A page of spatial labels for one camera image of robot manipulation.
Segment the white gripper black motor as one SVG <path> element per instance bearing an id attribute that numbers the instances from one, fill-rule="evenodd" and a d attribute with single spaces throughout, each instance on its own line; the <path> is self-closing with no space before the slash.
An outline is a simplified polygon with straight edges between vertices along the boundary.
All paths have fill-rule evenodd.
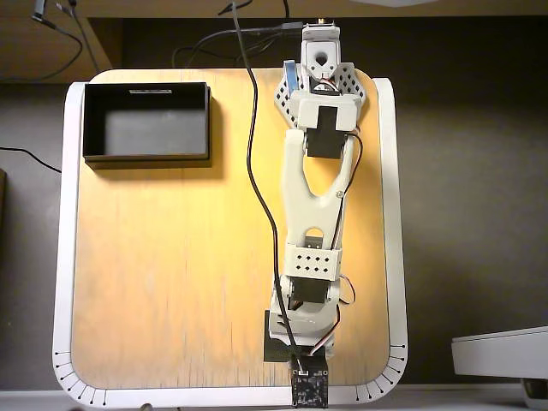
<path id="1" fill-rule="evenodd" d="M 304 355 L 327 335 L 337 322 L 339 298 L 328 296 L 325 303 L 304 302 L 296 310 L 286 309 L 295 343 Z M 271 296 L 270 309 L 265 311 L 264 362 L 286 362 L 291 344 L 277 297 Z"/>

